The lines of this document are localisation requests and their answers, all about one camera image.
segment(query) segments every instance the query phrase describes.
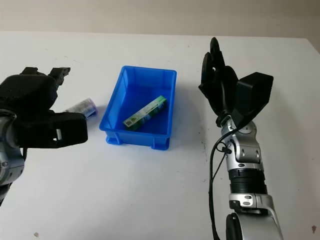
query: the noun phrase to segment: silver arm segment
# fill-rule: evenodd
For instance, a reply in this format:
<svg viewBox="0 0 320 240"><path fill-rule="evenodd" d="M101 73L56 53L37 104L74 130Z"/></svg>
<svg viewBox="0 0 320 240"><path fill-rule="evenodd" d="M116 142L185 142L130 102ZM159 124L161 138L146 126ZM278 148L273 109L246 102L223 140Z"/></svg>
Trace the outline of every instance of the silver arm segment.
<svg viewBox="0 0 320 240"><path fill-rule="evenodd" d="M234 129L236 127L229 118L222 128L222 135ZM228 238L227 234L227 240L283 240L273 198L267 193L264 183L264 168L256 134L256 125L251 121L224 140L231 150L226 155L226 165L231 181L229 205L235 211L231 218L227 218L227 228L229 225L240 229L238 236L232 236L234 238Z"/></svg>
<svg viewBox="0 0 320 240"><path fill-rule="evenodd" d="M12 116L0 116L0 205L10 185L23 172L25 159L16 145Z"/></svg>

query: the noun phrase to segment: white wall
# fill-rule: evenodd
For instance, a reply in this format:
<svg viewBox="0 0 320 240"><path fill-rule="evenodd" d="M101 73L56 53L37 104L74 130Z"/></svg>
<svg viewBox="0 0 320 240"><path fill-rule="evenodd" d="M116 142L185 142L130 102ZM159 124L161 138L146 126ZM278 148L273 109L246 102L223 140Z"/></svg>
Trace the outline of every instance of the white wall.
<svg viewBox="0 0 320 240"><path fill-rule="evenodd" d="M308 38L319 0L0 0L0 31Z"/></svg>

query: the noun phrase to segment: table surface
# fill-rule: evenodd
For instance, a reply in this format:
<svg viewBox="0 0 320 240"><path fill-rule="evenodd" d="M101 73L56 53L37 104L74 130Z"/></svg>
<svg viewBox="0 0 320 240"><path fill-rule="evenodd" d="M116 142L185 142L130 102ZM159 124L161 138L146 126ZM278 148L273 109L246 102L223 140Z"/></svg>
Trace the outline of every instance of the table surface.
<svg viewBox="0 0 320 240"><path fill-rule="evenodd" d="M38 67L71 67L53 110L92 98L100 114L88 141L30 149L0 208L4 240L209 240L209 154L220 129L198 90L209 36L0 32L0 79ZM217 38L238 77L274 76L270 103L255 118L268 192L285 239L319 239L320 55L306 39ZM99 122L123 65L177 71L167 151L109 145ZM215 181L221 239L229 210L223 164Z"/></svg>

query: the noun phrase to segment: black cable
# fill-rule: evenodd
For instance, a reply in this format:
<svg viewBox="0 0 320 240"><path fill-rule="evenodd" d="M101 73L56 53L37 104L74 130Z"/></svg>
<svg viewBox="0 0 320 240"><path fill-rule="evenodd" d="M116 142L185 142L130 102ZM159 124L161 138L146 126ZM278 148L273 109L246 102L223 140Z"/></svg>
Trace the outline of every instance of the black cable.
<svg viewBox="0 0 320 240"><path fill-rule="evenodd" d="M228 149L225 143L223 143L222 141L234 134L235 132L237 132L239 129L241 129L242 126L237 127L236 129L227 132L226 134L224 134L223 136L221 136L213 145L213 148L211 150L211 154L210 154L210 170L209 170L209 212L210 212L210 218L211 218L211 226L212 226L212 234L213 234L213 239L214 240L220 240L218 233L217 233L217 229L216 229L216 221L215 221L215 210L214 210L214 196L213 196L213 183L214 183L214 178L216 177L218 170L220 169L220 166L226 156L226 154L228 153ZM220 143L223 143L225 148L222 148L222 150L218 149L218 145ZM214 154L215 151L218 150L219 152L224 152L223 158L221 159L214 175L213 175L213 161L214 161Z"/></svg>

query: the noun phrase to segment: blue plastic bin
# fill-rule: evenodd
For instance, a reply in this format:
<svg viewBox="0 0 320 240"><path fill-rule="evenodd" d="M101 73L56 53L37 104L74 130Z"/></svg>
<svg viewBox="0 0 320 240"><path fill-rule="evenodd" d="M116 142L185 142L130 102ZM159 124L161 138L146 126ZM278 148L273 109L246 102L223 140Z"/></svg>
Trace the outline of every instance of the blue plastic bin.
<svg viewBox="0 0 320 240"><path fill-rule="evenodd" d="M106 142L167 150L171 137L176 78L177 72L174 70L122 67L99 126L107 135ZM136 131L127 130L123 121L160 95L167 99L166 108Z"/></svg>

